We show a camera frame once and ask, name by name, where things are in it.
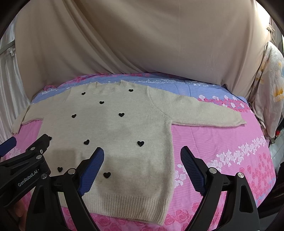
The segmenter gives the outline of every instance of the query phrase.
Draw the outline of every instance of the sweater sleeve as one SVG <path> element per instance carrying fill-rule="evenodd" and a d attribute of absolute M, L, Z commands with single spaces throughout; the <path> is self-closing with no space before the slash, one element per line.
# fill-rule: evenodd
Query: sweater sleeve
<path fill-rule="evenodd" d="M 212 127 L 246 124 L 239 112 L 227 107 L 151 87 L 148 87 L 148 93 L 152 103 L 170 117 L 173 124 Z"/>
<path fill-rule="evenodd" d="M 19 132 L 21 124 L 26 124 L 33 120 L 43 120 L 51 110 L 55 110 L 68 98 L 70 91 L 71 89 L 68 89 L 63 93 L 26 107 L 13 123 L 12 134 L 17 134 Z"/>

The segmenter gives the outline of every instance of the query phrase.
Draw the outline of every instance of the blue gripper pad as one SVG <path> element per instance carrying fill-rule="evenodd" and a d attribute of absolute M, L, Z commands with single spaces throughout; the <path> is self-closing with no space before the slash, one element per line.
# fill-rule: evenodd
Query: blue gripper pad
<path fill-rule="evenodd" d="M 180 158 L 195 191 L 204 196 L 206 193 L 206 170 L 208 167 L 203 160 L 195 158 L 187 146 L 181 149 Z"/>
<path fill-rule="evenodd" d="M 90 162 L 80 178 L 78 193 L 81 196 L 90 191 L 94 180 L 103 164 L 104 158 L 105 154 L 102 148 L 97 148 L 93 155 L 90 157 Z"/>
<path fill-rule="evenodd" d="M 5 156 L 10 152 L 14 147 L 16 147 L 17 141 L 15 137 L 11 137 L 0 145 L 0 157 Z"/>

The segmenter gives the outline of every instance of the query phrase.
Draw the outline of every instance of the floral bedsheet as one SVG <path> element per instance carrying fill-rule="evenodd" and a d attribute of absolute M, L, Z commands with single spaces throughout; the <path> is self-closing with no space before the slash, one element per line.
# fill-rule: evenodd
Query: floral bedsheet
<path fill-rule="evenodd" d="M 244 98 L 230 94 L 224 87 L 181 80 L 160 73 L 135 75 L 88 75 L 78 77 L 62 84 L 58 88 L 45 87 L 33 103 L 59 94 L 70 87 L 98 81 L 113 83 L 120 79 L 146 84 L 197 98 L 200 101 L 215 103 L 239 111 L 247 124 L 236 128 L 190 127 L 172 125 L 175 159 L 175 190 L 163 226 L 145 224 L 124 219 L 91 214 L 101 231 L 184 231 L 197 211 L 202 199 L 197 193 L 182 165 L 180 150 L 187 145 L 197 158 L 205 161 L 208 167 L 215 167 L 221 173 L 235 175 L 245 174 L 253 192 L 256 204 L 265 199 L 275 183 L 274 166 L 268 145 L 261 128 Z M 18 155 L 32 144 L 38 135 L 41 121 L 33 121 L 21 127 L 15 135 L 17 146 L 7 154 L 7 157 Z M 217 210 L 210 225 L 210 230 L 217 227 L 225 202 L 226 193 L 222 193 Z M 28 193 L 24 198 L 26 208 L 31 198 Z M 63 208 L 63 214 L 69 229 L 75 230 L 68 208 Z"/>

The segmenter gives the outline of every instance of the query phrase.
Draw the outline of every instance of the cream knit sweater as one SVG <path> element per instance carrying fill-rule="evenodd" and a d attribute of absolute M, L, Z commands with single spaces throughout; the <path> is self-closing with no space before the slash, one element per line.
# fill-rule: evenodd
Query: cream knit sweater
<path fill-rule="evenodd" d="M 51 176 L 76 168 L 97 147 L 104 150 L 104 163 L 83 196 L 90 212 L 160 225 L 174 190 L 171 125 L 246 123 L 232 109 L 123 80 L 81 85 L 33 104 L 12 132 L 37 119 L 43 120 L 38 136 L 52 137 L 44 155 Z M 60 200 L 66 205 L 62 195 Z"/>

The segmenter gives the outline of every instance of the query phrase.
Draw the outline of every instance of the blue striped fabric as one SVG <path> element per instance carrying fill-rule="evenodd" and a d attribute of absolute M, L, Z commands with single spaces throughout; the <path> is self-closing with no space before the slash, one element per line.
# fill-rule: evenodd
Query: blue striped fabric
<path fill-rule="evenodd" d="M 208 84 L 199 81 L 192 80 L 181 80 L 179 77 L 174 78 L 174 76 L 169 76 L 162 73 L 145 73 L 137 74 L 139 76 L 131 75 L 91 75 L 83 76 L 86 79 L 78 82 L 72 81 L 67 82 L 59 86 L 58 88 L 49 88 L 47 91 L 40 92 L 32 101 L 32 103 L 37 103 L 41 100 L 47 99 L 48 97 L 62 93 L 63 91 L 75 87 L 81 84 L 89 84 L 92 82 L 100 83 L 115 83 L 121 79 L 142 85 L 148 85 L 153 88 L 159 88 L 162 90 L 170 91 L 179 95 L 192 96 L 194 98 L 199 98 L 200 95 L 206 97 L 207 99 L 212 99 L 213 97 L 218 97 L 223 100 L 225 96 L 229 99 L 233 99 L 234 96 L 225 87 L 219 85 Z M 247 101 L 243 97 L 237 97 L 247 104 Z"/>

